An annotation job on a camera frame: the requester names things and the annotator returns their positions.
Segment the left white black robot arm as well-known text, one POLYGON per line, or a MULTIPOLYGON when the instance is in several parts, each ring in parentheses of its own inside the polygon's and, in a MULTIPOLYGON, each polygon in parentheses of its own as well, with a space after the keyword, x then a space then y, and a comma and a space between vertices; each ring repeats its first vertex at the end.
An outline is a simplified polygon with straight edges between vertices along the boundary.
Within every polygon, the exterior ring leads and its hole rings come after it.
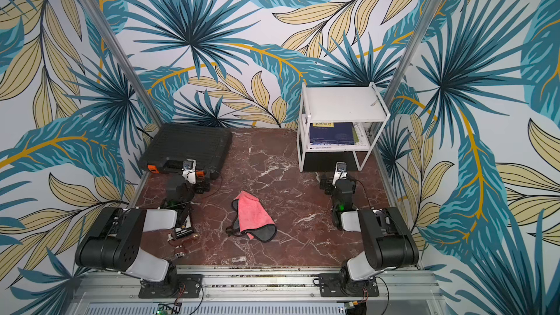
POLYGON ((180 275, 173 261, 143 250, 141 240, 145 233, 168 231, 176 258, 185 256, 185 239, 197 234, 191 218, 192 200, 209 189, 204 171, 185 169, 169 179, 166 198, 157 209, 102 209, 77 248, 76 264, 139 280, 141 299, 200 297, 201 275, 180 275))

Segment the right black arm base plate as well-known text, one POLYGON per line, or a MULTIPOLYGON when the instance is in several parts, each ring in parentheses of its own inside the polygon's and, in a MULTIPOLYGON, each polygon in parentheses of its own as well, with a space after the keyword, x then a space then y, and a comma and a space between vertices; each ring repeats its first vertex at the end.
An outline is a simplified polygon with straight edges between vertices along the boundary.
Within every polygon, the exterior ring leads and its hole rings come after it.
POLYGON ((379 289, 374 279, 354 281, 342 274, 319 274, 313 283, 314 286, 319 287, 322 298, 379 296, 379 289))

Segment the pink cloth with black trim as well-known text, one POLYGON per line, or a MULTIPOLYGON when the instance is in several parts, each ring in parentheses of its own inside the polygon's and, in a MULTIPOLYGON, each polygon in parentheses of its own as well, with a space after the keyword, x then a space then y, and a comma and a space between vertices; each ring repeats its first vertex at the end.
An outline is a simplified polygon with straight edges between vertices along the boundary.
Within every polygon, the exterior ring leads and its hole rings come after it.
POLYGON ((277 226, 260 200, 241 191, 231 203, 236 213, 231 226, 225 229, 228 236, 247 237, 249 240, 270 242, 277 234, 277 226))

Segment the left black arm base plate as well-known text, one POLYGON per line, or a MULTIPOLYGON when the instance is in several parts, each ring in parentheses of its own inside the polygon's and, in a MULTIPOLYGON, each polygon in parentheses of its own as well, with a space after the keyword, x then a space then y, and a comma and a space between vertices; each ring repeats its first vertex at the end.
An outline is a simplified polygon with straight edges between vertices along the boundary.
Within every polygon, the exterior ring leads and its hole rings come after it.
POLYGON ((142 281, 140 299, 198 298, 204 276, 201 274, 177 274, 161 282, 142 281))

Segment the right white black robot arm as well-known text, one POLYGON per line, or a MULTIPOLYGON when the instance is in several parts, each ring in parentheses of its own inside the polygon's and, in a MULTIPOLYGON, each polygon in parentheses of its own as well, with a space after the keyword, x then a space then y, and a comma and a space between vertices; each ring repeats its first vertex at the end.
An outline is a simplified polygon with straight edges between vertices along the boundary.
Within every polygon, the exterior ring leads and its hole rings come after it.
POLYGON ((418 247, 399 209, 356 208, 356 186, 357 180, 343 172, 319 182, 320 189, 331 197, 335 227, 359 233, 363 243, 363 251, 345 261, 337 274, 319 274, 316 278, 323 298, 376 297, 379 275, 419 261, 418 247))

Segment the white two-tier bookshelf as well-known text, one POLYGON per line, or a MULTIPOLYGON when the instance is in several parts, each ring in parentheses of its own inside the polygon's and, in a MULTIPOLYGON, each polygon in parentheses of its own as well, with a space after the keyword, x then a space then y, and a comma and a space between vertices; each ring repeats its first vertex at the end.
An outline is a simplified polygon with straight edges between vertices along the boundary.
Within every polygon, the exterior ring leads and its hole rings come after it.
POLYGON ((345 162, 350 172, 364 169, 374 145, 391 113, 375 83, 369 86, 302 86, 297 132, 298 164, 301 172, 332 171, 335 162, 345 162), (309 128, 317 122, 363 124, 370 147, 312 144, 309 128))

